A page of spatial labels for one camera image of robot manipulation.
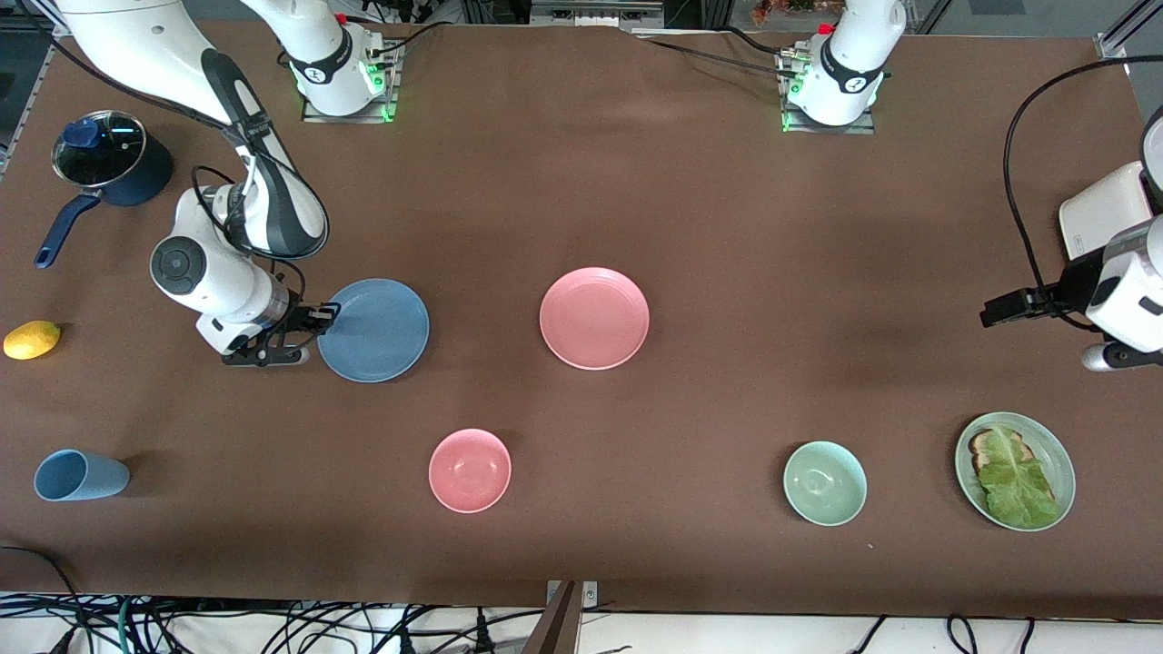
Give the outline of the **blue plate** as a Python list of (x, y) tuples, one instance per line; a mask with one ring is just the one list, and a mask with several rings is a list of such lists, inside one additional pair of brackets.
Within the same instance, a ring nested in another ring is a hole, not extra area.
[(333, 372), (352, 382), (387, 382), (423, 356), (431, 317), (411, 286), (394, 279), (362, 279), (331, 298), (338, 315), (317, 339)]

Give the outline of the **pink plate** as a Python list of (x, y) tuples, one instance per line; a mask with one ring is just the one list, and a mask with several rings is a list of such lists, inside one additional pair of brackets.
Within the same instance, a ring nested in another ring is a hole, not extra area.
[(552, 282), (542, 298), (538, 327), (549, 351), (582, 370), (609, 370), (642, 348), (651, 307), (626, 273), (586, 266)]

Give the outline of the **white toaster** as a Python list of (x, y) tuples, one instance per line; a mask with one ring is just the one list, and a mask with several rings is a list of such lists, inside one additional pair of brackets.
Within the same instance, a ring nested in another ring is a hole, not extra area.
[(1072, 262), (1101, 250), (1118, 233), (1153, 218), (1142, 163), (1118, 168), (1059, 205), (1059, 235), (1066, 258)]

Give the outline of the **toasted bread slice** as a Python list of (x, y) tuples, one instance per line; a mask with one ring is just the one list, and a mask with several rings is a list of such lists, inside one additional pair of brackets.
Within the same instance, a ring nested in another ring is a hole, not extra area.
[(1004, 426), (984, 428), (970, 439), (968, 448), (975, 472), (983, 472), (993, 462), (1015, 465), (1036, 458), (1022, 434)]

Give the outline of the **green plate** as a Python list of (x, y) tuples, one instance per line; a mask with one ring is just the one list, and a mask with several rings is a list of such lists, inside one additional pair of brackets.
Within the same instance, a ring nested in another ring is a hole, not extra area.
[(1004, 527), (1004, 529), (1012, 529), (1012, 527), (1000, 524), (986, 513), (986, 502), (983, 489), (978, 484), (977, 475), (973, 471), (971, 455), (968, 448), (970, 439), (973, 435), (991, 426), (1005, 426), (1013, 428), (1013, 431), (1018, 431), (1022, 434), (1025, 442), (1029, 445), (1035, 456), (1039, 457), (1044, 475), (1049, 481), (1049, 485), (1051, 486), (1055, 496), (1058, 497), (1059, 502), (1059, 520), (1046, 527), (1046, 529), (1051, 529), (1051, 527), (1059, 525), (1059, 523), (1063, 521), (1063, 519), (1070, 513), (1076, 496), (1077, 479), (1076, 472), (1073, 471), (1072, 460), (1065, 452), (1065, 447), (1059, 443), (1059, 439), (1056, 438), (1051, 431), (1048, 431), (1042, 422), (1020, 413), (992, 412), (982, 414), (972, 419), (971, 422), (968, 422), (968, 425), (963, 428), (962, 434), (959, 434), (957, 443), (954, 448), (954, 472), (963, 495), (966, 497), (966, 500), (970, 502), (973, 509), (976, 509), (982, 516), (989, 519), (989, 521)]

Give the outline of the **green lettuce leaf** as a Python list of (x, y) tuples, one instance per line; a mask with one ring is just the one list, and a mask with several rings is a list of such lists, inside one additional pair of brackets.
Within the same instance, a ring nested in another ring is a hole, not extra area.
[(1039, 457), (1015, 465), (993, 462), (976, 475), (986, 513), (1012, 529), (1046, 529), (1062, 517)]

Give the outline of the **dark blue saucepan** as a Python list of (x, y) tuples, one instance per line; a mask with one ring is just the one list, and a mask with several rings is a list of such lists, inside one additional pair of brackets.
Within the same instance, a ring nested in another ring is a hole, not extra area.
[(47, 269), (53, 265), (70, 232), (74, 228), (76, 219), (83, 213), (95, 208), (100, 202), (117, 207), (133, 207), (137, 204), (149, 202), (167, 185), (174, 169), (172, 156), (166, 145), (163, 145), (145, 125), (142, 127), (147, 133), (145, 148), (136, 165), (128, 173), (121, 175), (116, 182), (105, 183), (104, 186), (87, 187), (71, 183), (78, 189), (78, 194), (70, 202), (64, 204), (58, 215), (55, 216), (53, 226), (47, 232), (45, 240), (42, 241), (34, 258), (34, 266)]

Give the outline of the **pink bowl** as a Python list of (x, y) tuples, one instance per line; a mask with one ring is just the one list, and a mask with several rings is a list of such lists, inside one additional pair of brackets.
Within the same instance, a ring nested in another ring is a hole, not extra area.
[(447, 510), (473, 514), (501, 500), (511, 486), (512, 457), (499, 436), (464, 428), (441, 439), (431, 452), (428, 482)]

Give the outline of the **glass lid blue knob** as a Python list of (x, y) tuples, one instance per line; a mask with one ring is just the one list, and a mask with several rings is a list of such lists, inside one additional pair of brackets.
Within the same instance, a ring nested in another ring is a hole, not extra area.
[(104, 109), (66, 125), (55, 138), (50, 158), (64, 182), (104, 186), (136, 165), (145, 141), (145, 129), (131, 115)]

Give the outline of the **green bowl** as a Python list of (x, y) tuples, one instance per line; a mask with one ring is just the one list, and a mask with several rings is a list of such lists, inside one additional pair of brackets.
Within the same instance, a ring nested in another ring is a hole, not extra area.
[(828, 529), (851, 523), (869, 495), (859, 460), (832, 441), (799, 446), (782, 471), (782, 491), (799, 517)]

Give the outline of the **blue cup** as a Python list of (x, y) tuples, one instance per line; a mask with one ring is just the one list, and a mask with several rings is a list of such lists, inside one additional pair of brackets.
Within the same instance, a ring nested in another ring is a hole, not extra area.
[(128, 486), (131, 472), (117, 460), (91, 452), (60, 450), (37, 467), (33, 486), (41, 500), (102, 500)]

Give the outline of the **yellow lemon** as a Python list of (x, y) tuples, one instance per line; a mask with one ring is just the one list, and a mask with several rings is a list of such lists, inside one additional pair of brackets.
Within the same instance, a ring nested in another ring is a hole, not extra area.
[(17, 361), (37, 358), (52, 351), (60, 337), (62, 328), (58, 324), (45, 320), (21, 324), (3, 337), (3, 354)]

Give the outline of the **aluminium corner profile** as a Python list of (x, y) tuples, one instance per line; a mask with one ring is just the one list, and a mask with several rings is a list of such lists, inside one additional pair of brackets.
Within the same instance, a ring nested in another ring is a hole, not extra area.
[(1094, 37), (1094, 50), (1100, 61), (1123, 59), (1126, 47), (1151, 17), (1163, 15), (1163, 0), (1133, 0), (1121, 16)]

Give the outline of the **brown table cover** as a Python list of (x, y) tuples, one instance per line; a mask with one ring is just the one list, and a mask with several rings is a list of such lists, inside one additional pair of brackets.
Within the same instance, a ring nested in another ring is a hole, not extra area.
[[(1163, 619), (1163, 370), (1094, 374), (1062, 322), (980, 326), (1029, 285), (1004, 196), (1009, 120), (1089, 40), (899, 42), (873, 135), (780, 129), (772, 83), (606, 26), (445, 26), (404, 62), (391, 125), (305, 125), (265, 24), (202, 21), (331, 215), (300, 264), (313, 303), (411, 285), (423, 357), (362, 384), (319, 357), (233, 369), (154, 287), (190, 169), (238, 177), (204, 125), (53, 59), (0, 182), (0, 546), (42, 550), (79, 590), (531, 606), (592, 580), (614, 611)], [(100, 202), (53, 265), (34, 258), (78, 189), (64, 125), (137, 118), (172, 156), (149, 202)], [(582, 370), (538, 327), (564, 273), (626, 273), (651, 307), (625, 364)], [(989, 521), (954, 448), (1014, 412), (1070, 455), (1070, 513)], [(441, 439), (511, 452), (488, 510), (431, 495)], [(868, 500), (839, 527), (782, 491), (811, 441), (847, 448)], [(120, 461), (124, 491), (47, 502), (53, 452)]]

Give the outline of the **aluminium table edge strip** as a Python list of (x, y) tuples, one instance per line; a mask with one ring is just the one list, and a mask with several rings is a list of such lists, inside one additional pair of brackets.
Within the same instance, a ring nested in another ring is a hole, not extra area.
[(49, 41), (33, 26), (0, 26), (0, 179), (51, 58)]

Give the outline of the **orange object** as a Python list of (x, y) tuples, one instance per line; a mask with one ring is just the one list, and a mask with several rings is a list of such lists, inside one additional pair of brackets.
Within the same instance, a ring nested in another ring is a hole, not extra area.
[(773, 14), (792, 17), (809, 16), (809, 14), (840, 15), (846, 8), (846, 0), (757, 0), (752, 3), (750, 17), (752, 24), (765, 24)]

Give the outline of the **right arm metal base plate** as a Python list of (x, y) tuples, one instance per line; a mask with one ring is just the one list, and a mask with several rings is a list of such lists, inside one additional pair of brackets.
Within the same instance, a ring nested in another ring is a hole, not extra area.
[(354, 64), (354, 71), (361, 74), (357, 99), (368, 95), (368, 104), (349, 114), (328, 114), (304, 95), (304, 123), (388, 125), (394, 120), (404, 79), (404, 55), (400, 51), (374, 55), (370, 61)]

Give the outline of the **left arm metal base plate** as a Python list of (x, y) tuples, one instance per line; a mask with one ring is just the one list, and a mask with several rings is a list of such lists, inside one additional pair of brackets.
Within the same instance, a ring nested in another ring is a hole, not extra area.
[(816, 51), (789, 48), (775, 61), (780, 79), (782, 131), (872, 135), (872, 105), (885, 79), (883, 70), (834, 77), (816, 66)]

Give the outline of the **aluminium frame beam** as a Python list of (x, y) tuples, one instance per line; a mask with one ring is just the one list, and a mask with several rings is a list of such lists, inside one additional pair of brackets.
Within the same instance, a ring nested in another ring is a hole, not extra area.
[(615, 26), (623, 31), (663, 29), (661, 0), (531, 0), (529, 24)]

